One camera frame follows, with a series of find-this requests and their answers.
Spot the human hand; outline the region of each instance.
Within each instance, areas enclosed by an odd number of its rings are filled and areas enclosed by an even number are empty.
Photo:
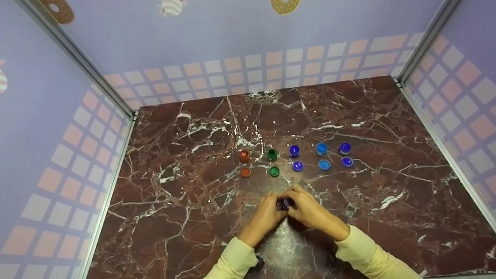
[[[321,230],[337,241],[345,240],[350,235],[350,227],[321,206],[302,187],[295,185],[279,198],[291,198],[295,201],[296,208],[290,206],[288,214],[305,226]]]
[[[251,220],[238,237],[241,241],[255,247],[269,231],[276,227],[277,223],[286,217],[287,212],[278,211],[276,202],[275,192],[269,192],[260,199]]]

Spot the yellow sleeve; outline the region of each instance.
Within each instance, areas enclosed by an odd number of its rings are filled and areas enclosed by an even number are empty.
[[[419,279],[406,263],[385,252],[368,235],[350,225],[350,236],[336,242],[336,257],[370,279]]]
[[[255,250],[235,237],[204,279],[242,279],[257,263]]]

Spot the marble surface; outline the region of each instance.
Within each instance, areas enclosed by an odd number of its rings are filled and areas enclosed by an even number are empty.
[[[317,167],[320,141],[329,171]],[[343,141],[352,168],[340,164]],[[273,163],[271,147],[281,152]],[[291,184],[422,275],[496,271],[496,235],[391,77],[376,77],[142,108],[88,278],[202,278],[259,198]],[[335,262],[334,249],[287,219],[258,249],[264,269],[247,278],[364,278]]]

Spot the white square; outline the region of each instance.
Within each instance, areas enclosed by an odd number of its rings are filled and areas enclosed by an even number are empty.
[[[324,72],[339,71],[341,66],[341,59],[327,61],[325,63]]]
[[[89,213],[84,210],[76,209],[70,222],[69,228],[75,230],[84,230],[84,225],[88,220]]]
[[[152,89],[148,85],[136,86],[134,89],[138,92],[138,95],[142,97],[153,95]]]
[[[27,265],[22,279],[43,279],[48,266],[45,265]]]
[[[435,84],[440,85],[442,81],[448,76],[448,73],[442,68],[441,65],[436,65],[429,74]]]
[[[188,91],[189,87],[186,84],[186,81],[184,80],[178,80],[178,81],[173,81],[172,87],[174,87],[174,90],[176,92],[183,92],[183,91]]]
[[[298,87],[298,86],[300,86],[299,79],[290,79],[284,82],[285,88]]]
[[[288,50],[286,52],[286,62],[299,62],[303,59],[303,49]]]
[[[329,45],[329,52],[327,57],[343,56],[346,43],[331,44]]]
[[[116,143],[117,136],[112,133],[110,130],[107,130],[107,133],[105,134],[105,138],[103,139],[103,142],[110,146],[111,148],[114,148],[114,145]]]
[[[66,279],[69,274],[70,267],[54,266],[48,279]]]
[[[91,172],[90,172],[90,177],[88,178],[91,182],[94,182],[95,184],[97,185],[100,185],[100,182],[102,182],[102,178],[103,178],[103,174],[105,173],[105,171],[97,166],[97,165],[93,165],[93,168],[91,169]]]
[[[101,138],[103,134],[103,130],[105,130],[105,126],[98,120],[93,120],[93,123],[90,127],[90,132],[94,134],[97,138]]]
[[[455,108],[464,119],[469,118],[479,110],[479,107],[468,95],[465,95],[458,103],[456,103]]]
[[[301,71],[301,65],[286,66],[286,77],[300,76]]]
[[[164,71],[168,78],[183,77],[183,73],[181,72],[181,68],[179,68],[179,66],[164,67]]]
[[[494,163],[489,159],[486,153],[481,149],[468,156],[468,159],[474,165],[478,173],[484,173],[494,167]]]
[[[14,279],[18,269],[19,265],[17,264],[0,264],[0,274],[2,279]]]
[[[76,114],[74,114],[74,120],[76,120],[76,122],[81,124],[81,126],[83,127],[88,126],[88,122],[90,121],[90,118],[91,118],[91,114],[87,110],[83,109],[83,107],[81,106],[77,108]]]
[[[143,76],[138,71],[125,72],[124,75],[127,77],[131,83],[142,83],[145,82]]]
[[[451,132],[460,125],[460,120],[452,111],[448,111],[443,117],[441,117],[441,123],[444,124],[448,132]]]
[[[215,75],[208,78],[212,87],[226,86],[226,80],[223,75]]]
[[[52,155],[51,161],[61,167],[67,168],[73,154],[74,152],[72,150],[59,144],[57,149],[55,149],[54,155]]]
[[[442,57],[443,62],[450,68],[454,69],[458,63],[463,58],[463,54],[456,49],[456,47],[451,46],[446,54]]]
[[[335,82],[337,77],[338,76],[336,74],[325,75],[322,77],[322,83]]]
[[[247,55],[245,56],[245,63],[247,68],[261,67],[262,57],[260,54]]]
[[[496,85],[486,77],[472,89],[472,93],[481,103],[487,104],[496,97]]]
[[[222,68],[220,67],[220,61],[219,60],[206,61],[203,63],[205,64],[205,69],[207,70],[207,73],[214,73],[214,72],[222,71]]]
[[[48,224],[56,225],[56,226],[65,226],[67,222],[67,218],[69,217],[71,207],[57,202],[48,218]]]
[[[262,70],[252,70],[248,72],[248,82],[262,81]]]
[[[431,83],[426,79],[419,87],[419,92],[422,96],[427,100],[429,96],[434,92],[434,87]]]

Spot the purple wall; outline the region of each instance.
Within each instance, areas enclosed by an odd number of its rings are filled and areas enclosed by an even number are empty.
[[[496,217],[496,1],[463,1],[407,85]]]
[[[129,124],[13,1],[0,25],[0,277],[75,277]]]

